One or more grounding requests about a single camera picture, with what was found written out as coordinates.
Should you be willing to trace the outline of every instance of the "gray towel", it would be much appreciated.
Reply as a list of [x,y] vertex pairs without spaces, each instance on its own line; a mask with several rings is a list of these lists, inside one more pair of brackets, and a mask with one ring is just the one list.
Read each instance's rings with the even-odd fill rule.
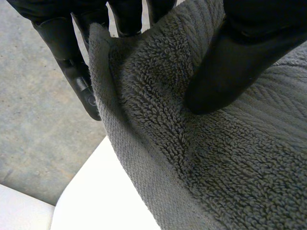
[[136,38],[92,25],[108,137],[164,230],[307,229],[307,43],[226,109],[183,106],[223,16],[221,0],[186,0]]

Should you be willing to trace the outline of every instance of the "white table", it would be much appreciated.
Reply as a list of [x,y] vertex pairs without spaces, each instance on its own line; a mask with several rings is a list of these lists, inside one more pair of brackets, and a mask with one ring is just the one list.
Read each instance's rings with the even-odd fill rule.
[[56,207],[0,186],[1,230],[160,230],[105,138]]

